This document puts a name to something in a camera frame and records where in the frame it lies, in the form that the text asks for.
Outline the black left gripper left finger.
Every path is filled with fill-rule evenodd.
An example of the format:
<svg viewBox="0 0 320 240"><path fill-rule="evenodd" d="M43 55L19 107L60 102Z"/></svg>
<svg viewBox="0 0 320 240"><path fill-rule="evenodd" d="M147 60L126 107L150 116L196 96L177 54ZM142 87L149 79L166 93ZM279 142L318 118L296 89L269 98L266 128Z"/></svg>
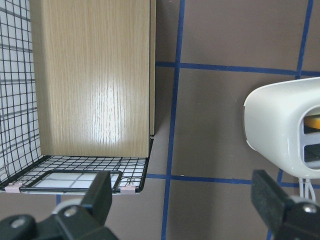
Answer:
<svg viewBox="0 0 320 240"><path fill-rule="evenodd" d="M60 203L43 221L28 214L0 222L2 240L116 240L105 226L112 205L111 174L100 171L80 201Z"/></svg>

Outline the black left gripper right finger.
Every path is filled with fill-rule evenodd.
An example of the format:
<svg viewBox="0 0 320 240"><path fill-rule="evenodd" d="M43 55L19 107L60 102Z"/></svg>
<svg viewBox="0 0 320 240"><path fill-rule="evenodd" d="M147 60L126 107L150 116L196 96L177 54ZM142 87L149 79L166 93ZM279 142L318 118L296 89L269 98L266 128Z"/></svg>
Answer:
<svg viewBox="0 0 320 240"><path fill-rule="evenodd" d="M320 205L289 196L265 170L254 170L251 202L275 240L318 240Z"/></svg>

